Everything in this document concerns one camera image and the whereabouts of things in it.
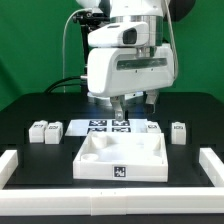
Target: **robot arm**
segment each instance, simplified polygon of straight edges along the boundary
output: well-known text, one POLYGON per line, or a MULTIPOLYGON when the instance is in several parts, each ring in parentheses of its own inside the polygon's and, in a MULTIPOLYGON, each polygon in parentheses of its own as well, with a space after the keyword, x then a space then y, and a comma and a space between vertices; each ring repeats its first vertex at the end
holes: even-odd
POLYGON ((111 98, 117 120, 124 119, 125 94, 145 91, 149 93, 147 103, 154 104, 155 92, 171 86, 177 76, 173 37, 172 49, 162 43, 163 18, 170 0, 77 2, 83 7, 99 7, 107 2, 111 9, 111 23, 88 36, 89 45, 95 47, 88 57, 89 91, 111 98))

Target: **small white block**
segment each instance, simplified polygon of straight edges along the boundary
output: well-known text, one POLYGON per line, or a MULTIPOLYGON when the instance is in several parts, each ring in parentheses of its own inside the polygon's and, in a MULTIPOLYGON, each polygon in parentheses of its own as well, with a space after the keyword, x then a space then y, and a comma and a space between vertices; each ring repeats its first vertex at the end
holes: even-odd
POLYGON ((36 121, 29 129, 29 139, 31 143, 44 142, 44 131, 48 125, 47 121, 36 121))
POLYGON ((186 145, 186 126, 185 123, 172 123, 171 143, 176 145, 186 145))
POLYGON ((50 123, 45 130, 46 144, 59 144, 63 135, 63 124, 61 122, 50 123))
POLYGON ((17 150, 6 150, 0 157, 0 190, 18 166, 17 150))
POLYGON ((146 127, 148 133, 161 133, 161 129, 157 122, 147 121, 146 127))

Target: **black table surface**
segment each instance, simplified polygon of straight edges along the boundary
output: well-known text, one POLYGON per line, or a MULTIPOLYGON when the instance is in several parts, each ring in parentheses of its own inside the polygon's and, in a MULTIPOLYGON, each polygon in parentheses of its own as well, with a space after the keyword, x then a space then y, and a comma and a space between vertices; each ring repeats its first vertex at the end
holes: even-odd
MULTIPOLYGON (((156 113, 147 115, 141 104, 129 106, 130 119, 159 123, 165 134, 169 172, 167 183, 73 180, 72 162, 84 137, 65 136, 58 145, 29 143, 34 121, 60 121, 64 132, 73 119, 114 119, 112 108, 87 102, 79 93, 27 94, 0 112, 0 154, 17 149, 19 166, 5 189, 211 187, 199 165, 200 147, 211 147, 224 159, 224 104, 206 93, 160 93, 156 113), (187 144, 171 144, 171 123, 184 122, 187 144)), ((0 223, 221 223, 224 214, 31 216, 0 217, 0 223)))

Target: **white box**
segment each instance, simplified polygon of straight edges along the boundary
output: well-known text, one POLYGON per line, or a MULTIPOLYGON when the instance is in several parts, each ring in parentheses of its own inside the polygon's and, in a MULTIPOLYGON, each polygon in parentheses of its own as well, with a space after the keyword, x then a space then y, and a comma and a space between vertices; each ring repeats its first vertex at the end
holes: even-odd
POLYGON ((47 121, 36 121, 33 123, 29 129, 29 139, 30 143, 43 143, 44 142, 44 132, 47 128, 47 121))
POLYGON ((61 122, 50 123, 45 130, 45 144, 59 144, 63 135, 61 122))
POLYGON ((166 182, 164 135, 90 132, 73 161, 73 178, 166 182))
POLYGON ((161 129, 157 122, 147 121, 146 128, 148 133, 161 133, 161 129))
POLYGON ((0 157, 0 190, 18 166, 17 150, 6 150, 0 157))
POLYGON ((172 123, 171 144, 186 145, 186 126, 185 123, 172 123))

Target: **white cube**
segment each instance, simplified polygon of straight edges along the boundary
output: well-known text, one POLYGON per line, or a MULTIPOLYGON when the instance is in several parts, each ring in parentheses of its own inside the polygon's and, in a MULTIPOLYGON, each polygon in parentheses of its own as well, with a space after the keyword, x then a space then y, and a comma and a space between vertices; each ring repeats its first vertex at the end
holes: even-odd
POLYGON ((36 121, 29 129, 29 139, 31 143, 43 143, 44 132, 47 128, 47 121, 36 121))
POLYGON ((161 129, 157 122, 147 121, 146 127, 148 133, 161 133, 161 129))
POLYGON ((185 123, 172 123, 171 143, 176 145, 186 145, 186 126, 185 123))
POLYGON ((63 135, 63 124, 61 122, 50 123, 45 130, 46 144, 59 144, 63 135))

